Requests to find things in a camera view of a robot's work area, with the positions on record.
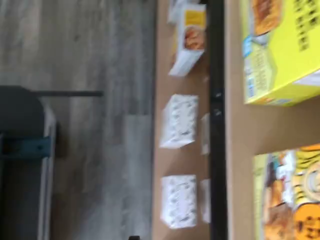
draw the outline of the black metal rail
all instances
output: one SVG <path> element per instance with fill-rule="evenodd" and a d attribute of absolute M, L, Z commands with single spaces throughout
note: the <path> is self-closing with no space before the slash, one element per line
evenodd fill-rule
<path fill-rule="evenodd" d="M 224 8 L 209 0 L 211 240 L 228 239 Z"/>

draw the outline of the black metal bar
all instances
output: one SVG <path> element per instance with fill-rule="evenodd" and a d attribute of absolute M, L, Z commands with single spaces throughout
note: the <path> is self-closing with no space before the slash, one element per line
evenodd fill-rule
<path fill-rule="evenodd" d="M 103 91 L 46 91 L 46 90 L 37 90 L 32 91 L 38 97 L 96 97 L 100 98 L 104 96 Z"/>
<path fill-rule="evenodd" d="M 210 60 L 210 239 L 228 239 L 227 159 L 225 126 L 224 0 L 209 0 Z"/>

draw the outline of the orange and yellow package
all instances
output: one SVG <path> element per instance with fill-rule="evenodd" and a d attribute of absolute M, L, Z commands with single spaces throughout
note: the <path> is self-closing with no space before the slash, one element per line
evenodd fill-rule
<path fill-rule="evenodd" d="M 254 157 L 256 240 L 320 239 L 320 144 Z"/>

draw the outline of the small white box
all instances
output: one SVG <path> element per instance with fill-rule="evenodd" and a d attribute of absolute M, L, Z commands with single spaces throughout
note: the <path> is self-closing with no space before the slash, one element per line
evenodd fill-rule
<path fill-rule="evenodd" d="M 186 3 L 198 4 L 199 0 L 170 0 L 168 23 L 176 24 L 181 7 Z"/>
<path fill-rule="evenodd" d="M 195 141 L 198 96 L 173 95 L 163 110 L 161 148 L 176 149 Z"/>
<path fill-rule="evenodd" d="M 200 185 L 203 192 L 203 202 L 201 204 L 202 220 L 209 224 L 211 222 L 210 179 L 201 181 Z"/>
<path fill-rule="evenodd" d="M 191 228 L 197 224 L 196 175 L 162 178 L 161 219 L 171 229 Z"/>
<path fill-rule="evenodd" d="M 185 3 L 178 9 L 170 76 L 186 76 L 205 52 L 206 5 Z"/>
<path fill-rule="evenodd" d="M 201 146 L 202 155 L 210 153 L 210 114 L 206 113 L 201 119 Z"/>

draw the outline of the floor plank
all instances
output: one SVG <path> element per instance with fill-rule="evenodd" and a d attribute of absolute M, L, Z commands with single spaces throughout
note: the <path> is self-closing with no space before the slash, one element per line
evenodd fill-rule
<path fill-rule="evenodd" d="M 156 0 L 0 0 L 0 84 L 52 98 L 52 240 L 151 239 Z"/>

